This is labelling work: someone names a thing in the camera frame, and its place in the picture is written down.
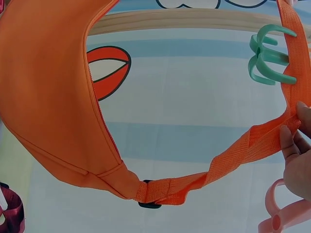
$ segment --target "hand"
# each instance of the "hand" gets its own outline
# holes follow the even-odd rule
[[[293,6],[294,4],[296,4],[296,3],[298,2],[298,0],[286,0],[286,2],[287,2],[289,5]]]
[[[311,138],[311,109],[302,102],[296,109],[300,131]],[[285,185],[294,194],[311,201],[311,146],[299,131],[292,137],[287,126],[281,127],[280,143],[285,158]]]

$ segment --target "nylon webbing strap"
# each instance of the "nylon webbing strap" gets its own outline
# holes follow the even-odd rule
[[[180,178],[141,182],[135,200],[156,204],[180,205],[185,202],[189,191],[218,180],[237,169],[241,164],[266,158],[280,151],[279,128],[287,125],[292,133],[300,122],[296,117],[298,101],[311,105],[311,75],[309,49],[303,26],[295,10],[285,0],[277,0],[282,25],[297,33],[297,37],[285,35],[290,64],[284,74],[297,78],[295,85],[282,84],[287,108],[279,118],[251,127],[225,152],[215,157],[209,171]]]

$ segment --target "green plastic clip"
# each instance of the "green plastic clip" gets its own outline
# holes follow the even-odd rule
[[[275,46],[277,45],[277,41],[275,39],[266,36],[271,31],[278,31],[278,32],[286,33],[294,37],[297,36],[295,32],[293,32],[290,29],[284,28],[282,26],[278,26],[274,24],[263,26],[259,30],[257,35],[252,35],[250,43],[249,43],[252,51],[256,55],[253,56],[248,62],[248,73],[254,81],[263,83],[266,85],[275,85],[276,82],[295,84],[296,78],[278,73],[270,69],[266,65],[266,62],[279,64],[283,66],[287,66],[289,64],[288,55],[282,52],[279,52],[279,51],[272,50],[263,45],[263,43],[266,43],[269,45],[275,45]],[[264,77],[260,77],[254,74],[255,66],[257,70]]]

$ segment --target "pink hook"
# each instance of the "pink hook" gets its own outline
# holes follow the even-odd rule
[[[311,219],[311,202],[307,200],[299,200],[283,209],[278,208],[275,189],[281,185],[284,185],[283,179],[274,182],[266,193],[265,206],[271,218],[258,225],[259,233],[282,233],[286,228]]]

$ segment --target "orange bag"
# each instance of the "orange bag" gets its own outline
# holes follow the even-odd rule
[[[279,118],[253,126],[215,157],[208,172],[149,183],[139,181],[122,161],[95,98],[86,57],[92,25],[117,0],[13,0],[0,20],[0,116],[24,147],[57,179],[107,190],[141,203],[180,205],[199,189],[241,164],[280,151],[279,128],[294,133],[295,105],[311,105],[310,58],[298,15],[277,0],[290,65],[282,84],[287,108]]]

